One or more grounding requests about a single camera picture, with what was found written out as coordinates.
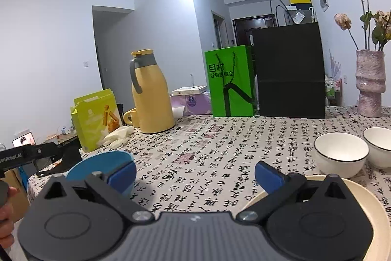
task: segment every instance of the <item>thermos lid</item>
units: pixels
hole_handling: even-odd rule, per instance
[[[144,49],[144,50],[140,50],[140,51],[133,51],[132,55],[133,56],[136,56],[136,55],[149,55],[151,53],[153,53],[153,49]]]

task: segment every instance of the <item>white bowl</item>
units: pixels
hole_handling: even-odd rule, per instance
[[[391,130],[370,127],[363,136],[369,146],[369,162],[377,168],[391,167]]]
[[[306,176],[308,180],[324,180],[326,176]],[[348,179],[343,180],[367,215],[373,227],[371,246],[363,261],[387,261],[391,250],[391,228],[382,203],[369,190]],[[242,210],[247,209],[267,196],[263,191],[257,194]]]
[[[364,166],[369,153],[367,143],[347,133],[327,133],[315,139],[315,160],[326,175],[351,178]]]

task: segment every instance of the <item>ribbed gray surface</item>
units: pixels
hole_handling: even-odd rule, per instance
[[[228,213],[162,213],[153,225],[137,226],[105,261],[287,261],[255,226]]]

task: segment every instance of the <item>purple tissue box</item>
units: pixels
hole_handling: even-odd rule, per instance
[[[183,116],[212,114],[210,92],[194,95],[170,95],[171,106],[184,106]]]

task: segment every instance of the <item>beige plate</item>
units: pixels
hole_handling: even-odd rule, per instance
[[[307,176],[308,180],[324,180],[325,178],[326,176],[322,175]],[[388,261],[391,250],[391,228],[386,211],[369,190],[351,180],[343,180],[372,223],[373,240],[364,261]],[[263,191],[256,195],[243,209],[247,209],[266,196],[267,193]]]

